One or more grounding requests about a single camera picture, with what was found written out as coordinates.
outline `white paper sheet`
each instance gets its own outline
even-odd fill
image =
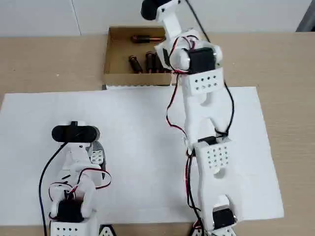
[[[165,122],[165,108],[172,90],[172,87],[155,87],[7,94],[0,112],[0,225],[41,224],[39,177],[60,146],[51,138],[51,130],[70,120],[84,120],[101,131],[99,141],[105,149],[107,169],[113,176],[112,185],[98,192],[101,223],[194,221],[193,211],[186,205],[182,134]],[[283,217],[256,89],[231,91],[236,112],[230,137],[239,143],[233,158],[238,159],[242,177],[244,220]],[[184,123],[180,90],[171,119],[179,125]],[[48,185],[60,170],[63,157],[64,153],[57,156],[44,178],[46,213],[50,208]],[[196,192],[195,163],[192,182]]]

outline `mounting hole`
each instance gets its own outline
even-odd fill
[[[225,176],[225,168],[220,168],[214,173],[214,177],[218,179],[224,178],[224,176]]]

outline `open cardboard box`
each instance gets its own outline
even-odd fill
[[[130,55],[135,55],[145,70],[145,54],[155,51],[157,42],[136,44],[131,41],[134,35],[164,37],[162,27],[110,27],[104,65],[104,84],[107,86],[170,85],[170,73],[135,74],[129,64]]]

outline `wooden table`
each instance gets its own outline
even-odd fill
[[[222,46],[227,83],[257,86],[284,204],[284,219],[240,223],[237,235],[313,235],[315,33],[215,34],[211,39]],[[106,36],[0,38],[0,94],[100,90],[105,41]],[[115,230],[119,236],[185,236],[189,227],[115,225]],[[0,235],[43,232],[40,226],[0,227]]]

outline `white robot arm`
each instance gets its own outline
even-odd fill
[[[234,179],[234,160],[230,149],[233,144],[228,131],[234,113],[234,101],[223,77],[221,48],[201,40],[193,29],[182,30],[175,15],[181,0],[144,0],[141,14],[147,20],[163,24],[166,40],[155,46],[165,68],[178,73],[182,82],[186,113],[185,135],[189,158],[197,159],[199,170],[199,203],[202,234],[233,235],[232,226],[242,218],[240,196]],[[222,106],[222,93],[230,106]],[[225,117],[215,111],[224,110]],[[227,197],[228,204],[218,201]]]

